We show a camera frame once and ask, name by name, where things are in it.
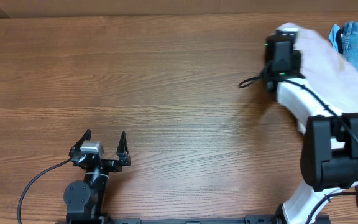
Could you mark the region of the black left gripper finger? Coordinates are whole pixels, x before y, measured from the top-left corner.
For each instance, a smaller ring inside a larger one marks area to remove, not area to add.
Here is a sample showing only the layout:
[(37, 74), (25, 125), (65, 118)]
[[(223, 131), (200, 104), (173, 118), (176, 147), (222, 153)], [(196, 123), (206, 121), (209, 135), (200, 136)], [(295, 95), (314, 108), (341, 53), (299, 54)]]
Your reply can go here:
[(84, 135), (82, 135), (82, 137), (73, 145), (73, 147), (70, 149), (69, 151), (69, 155), (73, 156), (75, 154), (75, 152), (80, 150), (80, 147), (82, 146), (82, 144), (85, 141), (89, 141), (91, 139), (91, 130), (87, 129), (84, 133)]
[(129, 154), (128, 146), (127, 146), (127, 138), (126, 132), (123, 131), (121, 134), (121, 138), (117, 147), (116, 154), (119, 158), (120, 162), (130, 162), (131, 156)]

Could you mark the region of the beige cotton shorts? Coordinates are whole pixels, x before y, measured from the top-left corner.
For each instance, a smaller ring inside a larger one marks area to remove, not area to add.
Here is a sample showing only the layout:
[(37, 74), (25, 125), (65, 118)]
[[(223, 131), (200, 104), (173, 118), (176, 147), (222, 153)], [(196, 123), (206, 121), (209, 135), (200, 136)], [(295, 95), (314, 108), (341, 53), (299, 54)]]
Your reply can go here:
[(330, 107), (345, 113), (358, 113), (358, 72), (334, 50), (331, 43), (315, 30), (286, 23), (278, 30), (295, 28), (295, 49), (302, 54), (300, 72), (313, 91)]

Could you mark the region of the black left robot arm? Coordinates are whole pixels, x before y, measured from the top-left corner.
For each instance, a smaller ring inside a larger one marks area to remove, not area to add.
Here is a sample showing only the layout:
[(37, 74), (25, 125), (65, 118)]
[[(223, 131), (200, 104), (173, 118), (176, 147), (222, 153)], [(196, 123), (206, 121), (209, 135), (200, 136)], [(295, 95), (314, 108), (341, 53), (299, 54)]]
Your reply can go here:
[(67, 206), (67, 223), (112, 223), (112, 218), (102, 212), (109, 174), (121, 172), (130, 166), (131, 157), (127, 147), (126, 133), (122, 132), (117, 147), (117, 159), (103, 157), (103, 145), (91, 140), (91, 131), (70, 149), (69, 156), (74, 166), (85, 171), (84, 179), (70, 183), (63, 194)]

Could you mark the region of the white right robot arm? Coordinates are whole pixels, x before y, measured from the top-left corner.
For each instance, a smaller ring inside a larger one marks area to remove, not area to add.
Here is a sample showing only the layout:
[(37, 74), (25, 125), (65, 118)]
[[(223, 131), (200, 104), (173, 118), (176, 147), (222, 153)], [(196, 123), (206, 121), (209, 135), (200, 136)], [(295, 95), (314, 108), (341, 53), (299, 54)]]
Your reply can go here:
[(296, 37), (294, 29), (276, 30), (265, 43), (262, 79), (275, 100), (297, 119), (303, 134), (303, 181), (277, 208), (271, 223), (329, 223), (318, 213), (358, 182), (358, 113), (343, 113), (314, 92), (300, 72)]

